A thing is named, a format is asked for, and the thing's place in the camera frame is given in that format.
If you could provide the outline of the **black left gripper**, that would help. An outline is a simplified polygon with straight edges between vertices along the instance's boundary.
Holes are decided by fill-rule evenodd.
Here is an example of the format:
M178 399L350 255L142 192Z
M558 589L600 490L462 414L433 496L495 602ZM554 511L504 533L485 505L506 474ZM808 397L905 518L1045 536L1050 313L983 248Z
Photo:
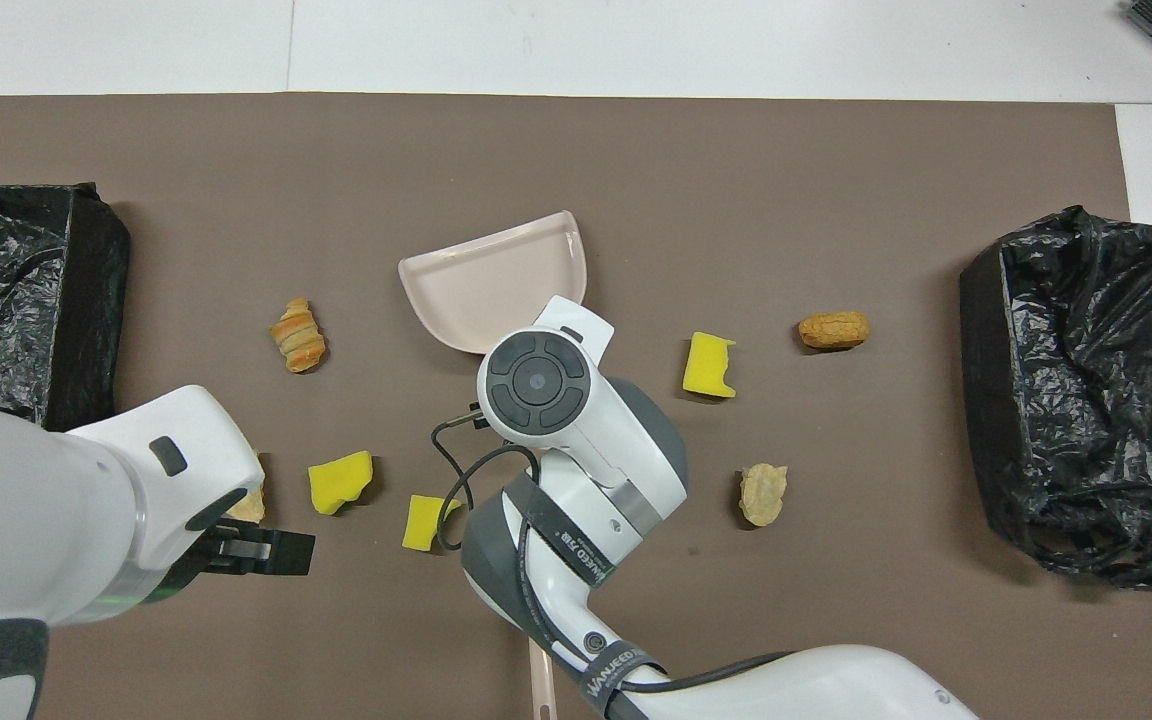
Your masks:
M220 526L202 532L179 556L150 593L150 602L161 602L179 594L182 589L207 571L219 556L221 543L227 538ZM262 526L243 526L237 537L227 539L227 558L237 574L285 575L305 577L314 559L316 537Z

